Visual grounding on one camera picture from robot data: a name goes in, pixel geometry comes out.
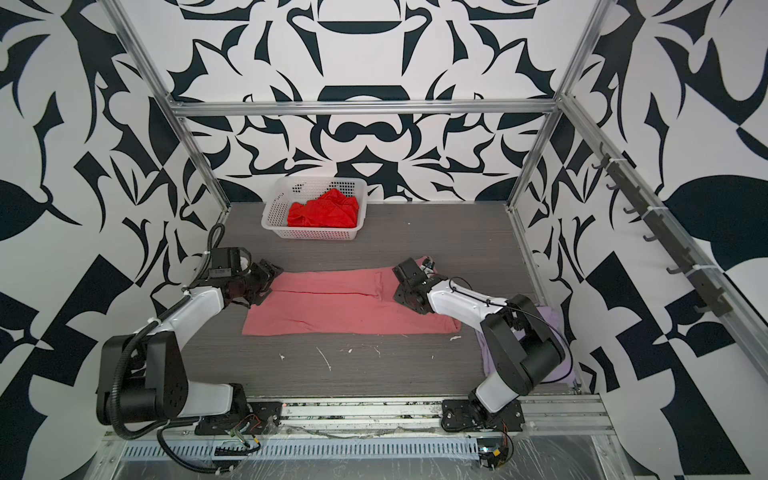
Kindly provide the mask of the pink t shirt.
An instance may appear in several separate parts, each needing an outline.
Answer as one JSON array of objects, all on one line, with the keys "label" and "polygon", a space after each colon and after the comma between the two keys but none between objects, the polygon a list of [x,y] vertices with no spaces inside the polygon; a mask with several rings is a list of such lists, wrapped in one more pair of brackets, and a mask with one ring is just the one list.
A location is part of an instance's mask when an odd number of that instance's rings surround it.
[{"label": "pink t shirt", "polygon": [[419,314],[394,299],[399,283],[390,267],[281,274],[272,292],[249,309],[245,336],[295,334],[454,334],[461,323]]}]

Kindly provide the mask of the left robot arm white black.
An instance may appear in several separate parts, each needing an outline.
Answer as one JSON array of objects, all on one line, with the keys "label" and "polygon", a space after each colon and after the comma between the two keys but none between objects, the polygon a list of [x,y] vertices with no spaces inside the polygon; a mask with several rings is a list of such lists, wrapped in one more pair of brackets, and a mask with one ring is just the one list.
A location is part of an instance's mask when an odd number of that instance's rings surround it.
[{"label": "left robot arm white black", "polygon": [[238,247],[211,247],[200,273],[145,327],[114,336],[101,350],[96,416],[103,425],[222,416],[244,402],[238,384],[189,379],[182,350],[232,303],[261,305],[283,269]]}]

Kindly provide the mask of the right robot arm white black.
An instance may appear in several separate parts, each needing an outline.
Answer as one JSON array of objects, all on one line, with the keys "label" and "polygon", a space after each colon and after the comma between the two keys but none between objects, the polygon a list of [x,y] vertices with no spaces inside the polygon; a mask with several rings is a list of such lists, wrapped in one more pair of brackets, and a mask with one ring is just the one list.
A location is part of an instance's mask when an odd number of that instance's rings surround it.
[{"label": "right robot arm white black", "polygon": [[419,314],[449,316],[484,339],[494,371],[469,395],[479,414],[501,412],[566,362],[561,333],[540,315],[529,297],[483,295],[436,273],[429,258],[422,263],[409,258],[395,266],[393,273],[398,282],[397,303]]}]

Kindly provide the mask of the white plastic basket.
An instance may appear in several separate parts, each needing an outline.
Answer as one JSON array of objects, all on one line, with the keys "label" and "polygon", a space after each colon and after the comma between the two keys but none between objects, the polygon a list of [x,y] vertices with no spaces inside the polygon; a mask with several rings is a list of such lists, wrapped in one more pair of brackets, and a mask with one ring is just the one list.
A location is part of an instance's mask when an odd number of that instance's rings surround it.
[{"label": "white plastic basket", "polygon": [[[351,228],[291,227],[288,225],[290,207],[316,200],[331,190],[357,200],[359,210],[356,224]],[[265,204],[261,226],[283,239],[293,240],[354,240],[362,229],[367,209],[367,184],[362,179],[344,177],[286,176],[279,179]]]}]

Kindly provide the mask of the red t shirt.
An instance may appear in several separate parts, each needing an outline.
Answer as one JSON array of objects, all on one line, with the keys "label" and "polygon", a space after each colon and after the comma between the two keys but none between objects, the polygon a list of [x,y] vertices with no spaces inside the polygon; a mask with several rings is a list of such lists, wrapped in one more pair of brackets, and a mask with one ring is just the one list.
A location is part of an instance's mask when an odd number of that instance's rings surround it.
[{"label": "red t shirt", "polygon": [[288,227],[294,228],[355,228],[359,209],[354,196],[346,196],[338,189],[331,189],[306,203],[294,202],[286,223]]}]

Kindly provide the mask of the small green circuit board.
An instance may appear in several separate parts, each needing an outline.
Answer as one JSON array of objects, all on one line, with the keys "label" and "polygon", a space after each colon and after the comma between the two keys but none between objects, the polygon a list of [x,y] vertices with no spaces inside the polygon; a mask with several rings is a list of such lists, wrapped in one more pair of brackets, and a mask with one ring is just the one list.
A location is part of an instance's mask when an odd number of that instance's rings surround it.
[{"label": "small green circuit board", "polygon": [[481,439],[478,448],[479,466],[492,471],[506,465],[515,452],[514,443],[507,435],[499,437],[495,444],[490,438]]}]

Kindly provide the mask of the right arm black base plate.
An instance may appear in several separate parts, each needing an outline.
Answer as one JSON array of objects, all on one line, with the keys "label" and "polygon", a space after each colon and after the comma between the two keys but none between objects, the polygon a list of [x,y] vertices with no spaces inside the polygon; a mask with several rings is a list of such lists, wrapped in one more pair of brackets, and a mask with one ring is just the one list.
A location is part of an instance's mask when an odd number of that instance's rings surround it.
[{"label": "right arm black base plate", "polygon": [[448,433],[469,431],[522,432],[525,417],[515,400],[499,412],[490,413],[476,399],[444,399],[440,426]]}]

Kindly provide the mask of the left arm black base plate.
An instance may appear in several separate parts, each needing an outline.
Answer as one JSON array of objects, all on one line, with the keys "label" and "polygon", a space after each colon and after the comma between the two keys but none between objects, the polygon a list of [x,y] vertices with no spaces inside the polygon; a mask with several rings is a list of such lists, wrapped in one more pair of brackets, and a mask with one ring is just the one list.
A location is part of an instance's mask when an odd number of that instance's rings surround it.
[{"label": "left arm black base plate", "polygon": [[227,435],[237,430],[243,435],[261,435],[273,431],[280,424],[283,403],[279,401],[249,402],[247,407],[235,406],[229,413],[203,417],[194,434]]}]

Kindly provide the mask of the black wall hook rack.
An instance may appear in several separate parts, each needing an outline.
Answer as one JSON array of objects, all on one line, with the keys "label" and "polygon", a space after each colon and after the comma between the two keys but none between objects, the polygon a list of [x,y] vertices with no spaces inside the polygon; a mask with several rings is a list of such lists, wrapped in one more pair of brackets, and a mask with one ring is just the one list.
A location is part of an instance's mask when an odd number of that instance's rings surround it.
[{"label": "black wall hook rack", "polygon": [[639,218],[648,227],[650,233],[643,239],[659,243],[671,258],[673,265],[666,269],[667,273],[685,276],[702,299],[703,304],[695,310],[717,317],[731,313],[733,306],[726,297],[726,289],[716,279],[718,268],[697,250],[687,231],[636,173],[629,160],[611,156],[604,145],[599,146],[599,157],[593,168],[605,171],[612,180],[608,189],[621,192],[628,200],[630,206],[624,212]]}]

